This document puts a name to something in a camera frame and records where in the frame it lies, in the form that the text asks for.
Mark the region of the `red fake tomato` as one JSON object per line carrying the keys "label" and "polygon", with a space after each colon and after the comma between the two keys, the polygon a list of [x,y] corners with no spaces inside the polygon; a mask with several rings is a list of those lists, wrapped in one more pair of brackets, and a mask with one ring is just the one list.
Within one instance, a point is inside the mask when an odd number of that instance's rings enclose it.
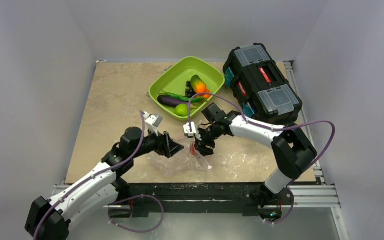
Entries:
{"label": "red fake tomato", "polygon": [[199,152],[196,150],[195,145],[193,143],[189,146],[189,150],[193,156],[197,156],[199,154]]}

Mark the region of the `clear zip top bag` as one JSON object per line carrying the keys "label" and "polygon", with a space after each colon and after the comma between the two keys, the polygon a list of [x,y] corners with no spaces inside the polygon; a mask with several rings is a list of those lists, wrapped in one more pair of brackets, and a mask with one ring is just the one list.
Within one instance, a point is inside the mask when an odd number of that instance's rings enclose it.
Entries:
{"label": "clear zip top bag", "polygon": [[213,169],[211,156],[202,156],[200,153],[197,156],[191,154],[190,145],[195,143],[192,138],[182,137],[177,142],[182,144],[184,149],[175,156],[166,158],[152,152],[146,159],[165,176],[175,176],[186,171],[208,172]]}

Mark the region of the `green fake bean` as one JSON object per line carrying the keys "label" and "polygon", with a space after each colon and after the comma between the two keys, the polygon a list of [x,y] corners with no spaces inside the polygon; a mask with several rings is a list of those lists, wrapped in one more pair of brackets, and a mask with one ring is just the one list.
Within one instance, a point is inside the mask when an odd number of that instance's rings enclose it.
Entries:
{"label": "green fake bean", "polygon": [[[171,92],[166,92],[166,91],[162,91],[160,93],[160,95],[169,96],[169,97],[172,97],[172,98],[184,101],[184,102],[189,102],[191,100],[190,97],[179,95],[179,94],[175,94],[175,93],[171,93]],[[204,103],[204,102],[207,102],[207,101],[208,100],[205,97],[201,97],[201,96],[197,96],[197,97],[195,97],[195,98],[193,98],[191,100],[192,103]]]}

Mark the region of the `orange fake fruit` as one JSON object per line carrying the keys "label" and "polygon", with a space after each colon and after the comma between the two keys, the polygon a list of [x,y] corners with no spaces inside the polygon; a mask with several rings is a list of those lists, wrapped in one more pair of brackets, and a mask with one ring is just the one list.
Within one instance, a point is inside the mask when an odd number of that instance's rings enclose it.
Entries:
{"label": "orange fake fruit", "polygon": [[211,91],[207,88],[203,92],[200,93],[199,97],[205,98],[206,100],[208,100],[211,97],[210,93],[211,93]]}

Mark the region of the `green fake fruit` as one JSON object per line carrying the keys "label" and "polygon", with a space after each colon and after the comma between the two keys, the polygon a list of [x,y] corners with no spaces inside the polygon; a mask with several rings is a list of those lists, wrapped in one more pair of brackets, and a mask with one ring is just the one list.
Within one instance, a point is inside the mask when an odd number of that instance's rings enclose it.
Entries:
{"label": "green fake fruit", "polygon": [[174,108],[174,114],[179,117],[187,117],[188,116],[188,105],[187,104],[179,104]]}

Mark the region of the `purple fake eggplant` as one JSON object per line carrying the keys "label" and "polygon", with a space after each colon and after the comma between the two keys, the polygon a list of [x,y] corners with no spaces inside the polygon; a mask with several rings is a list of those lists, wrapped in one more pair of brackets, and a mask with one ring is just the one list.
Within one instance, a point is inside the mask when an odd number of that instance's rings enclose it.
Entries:
{"label": "purple fake eggplant", "polygon": [[161,105],[163,106],[167,106],[167,107],[172,107],[172,108],[175,108],[177,107],[178,105],[181,105],[181,104],[187,104],[189,102],[189,98],[185,98],[183,97],[182,99],[178,99],[178,98],[175,98],[175,97],[172,97],[172,96],[168,96],[168,95],[159,95],[157,97],[157,102],[160,103]]}

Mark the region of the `dark fake grape bunch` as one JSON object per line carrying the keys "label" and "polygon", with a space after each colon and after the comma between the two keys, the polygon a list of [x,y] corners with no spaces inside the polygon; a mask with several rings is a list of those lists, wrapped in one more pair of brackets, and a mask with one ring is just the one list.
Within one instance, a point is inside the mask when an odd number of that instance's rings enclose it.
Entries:
{"label": "dark fake grape bunch", "polygon": [[184,93],[187,98],[191,98],[193,95],[196,94],[194,88],[192,87],[191,81],[186,82],[186,89]]}

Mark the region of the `orange green fake mango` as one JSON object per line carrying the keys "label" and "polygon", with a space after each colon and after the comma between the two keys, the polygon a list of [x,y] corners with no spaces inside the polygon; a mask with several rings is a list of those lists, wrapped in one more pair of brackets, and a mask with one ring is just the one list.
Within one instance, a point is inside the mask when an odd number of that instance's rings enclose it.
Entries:
{"label": "orange green fake mango", "polygon": [[193,75],[190,79],[190,85],[195,93],[207,92],[206,83],[200,78],[199,75]]}

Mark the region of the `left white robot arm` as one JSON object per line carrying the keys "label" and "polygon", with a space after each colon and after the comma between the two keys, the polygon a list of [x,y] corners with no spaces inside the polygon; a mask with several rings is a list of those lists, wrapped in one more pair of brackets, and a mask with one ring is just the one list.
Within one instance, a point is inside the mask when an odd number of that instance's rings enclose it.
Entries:
{"label": "left white robot arm", "polygon": [[128,128],[120,141],[87,175],[64,191],[31,204],[24,229],[35,240],[65,240],[71,231],[103,206],[130,201],[129,184],[121,176],[134,166],[134,158],[154,152],[171,158],[184,146],[168,132]]}

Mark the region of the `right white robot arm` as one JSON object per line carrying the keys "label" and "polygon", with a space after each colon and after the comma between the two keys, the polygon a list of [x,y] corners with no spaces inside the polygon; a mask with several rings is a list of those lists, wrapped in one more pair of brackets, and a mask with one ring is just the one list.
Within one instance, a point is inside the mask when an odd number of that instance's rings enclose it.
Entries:
{"label": "right white robot arm", "polygon": [[243,116],[238,111],[225,113],[215,103],[202,111],[208,123],[204,128],[194,122],[183,126],[184,135],[194,138],[194,147],[202,156],[213,155],[215,141],[221,136],[240,137],[272,149],[277,168],[262,185],[260,196],[268,204],[280,198],[281,191],[297,180],[312,165],[317,151],[296,125],[288,129]]}

